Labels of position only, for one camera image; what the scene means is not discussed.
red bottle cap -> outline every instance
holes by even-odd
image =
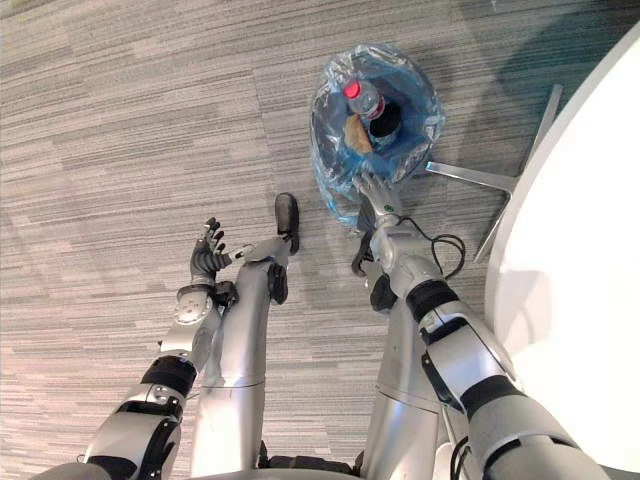
[[[348,99],[353,100],[358,95],[360,95],[360,90],[361,90],[360,82],[358,82],[357,80],[354,80],[353,82],[349,82],[347,86],[344,87],[344,90],[342,90],[342,93]]]

trash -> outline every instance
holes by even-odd
[[[437,140],[445,117],[424,73],[388,45],[358,45],[324,68],[311,111],[313,172],[329,210],[356,227],[353,176],[367,169],[399,188]]]

metal chair leg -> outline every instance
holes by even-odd
[[[538,131],[536,132],[536,136],[531,145],[531,149],[529,150],[529,155],[527,159],[524,161],[522,166],[522,171],[526,168],[529,160],[533,157],[538,145],[547,134],[553,121],[556,118],[556,113],[558,111],[558,105],[560,104],[560,97],[562,96],[562,85],[555,84],[551,88],[551,93],[549,94],[549,100],[547,101],[547,106],[542,114],[542,119],[540,120],[540,124],[538,125]],[[473,261],[475,263],[481,262],[487,253],[491,250],[493,246],[493,242],[496,238],[496,234],[498,232],[498,226],[500,225],[500,221],[504,215],[504,212],[507,208],[509,200],[511,200],[511,195],[518,184],[518,180],[520,180],[520,175],[517,177],[509,177],[506,175],[497,175],[494,173],[487,172],[479,172],[477,170],[471,170],[469,168],[457,167],[455,165],[447,165],[444,163],[438,162],[427,162],[425,167],[427,172],[437,173],[439,175],[445,175],[450,178],[455,178],[456,180],[464,180],[465,182],[475,183],[477,185],[483,185],[485,187],[495,188],[497,190],[502,190],[506,192],[508,195],[508,200],[502,207],[502,210],[494,220],[491,228],[485,235],[482,243],[480,244],[480,248],[476,253]]]

plastic bottle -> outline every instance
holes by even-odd
[[[384,97],[378,89],[366,80],[352,80],[344,87],[342,93],[353,111],[363,117],[373,120],[384,111]]]
[[[366,80],[350,81],[342,93],[351,110],[364,120],[375,145],[389,145],[396,139],[402,116],[398,105],[387,103],[378,89]]]

humanoid robot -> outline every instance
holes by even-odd
[[[198,374],[194,478],[430,479],[438,432],[451,416],[463,419],[469,432],[449,439],[457,444],[452,478],[461,476],[467,455],[483,479],[609,478],[517,388],[509,355],[447,285],[424,233],[403,216],[393,190],[366,172],[354,185],[362,199],[359,226],[367,233],[353,269],[367,277],[374,310],[389,316],[367,442],[354,467],[268,458],[261,441],[267,315],[271,304],[287,298],[288,258],[299,247],[298,205],[284,193],[275,202],[277,236],[257,246],[225,253],[219,222],[206,222],[191,257],[192,282],[178,291],[158,357],[98,429],[83,463],[34,479],[168,478]],[[218,281],[217,273],[236,261],[244,262],[236,281]]]

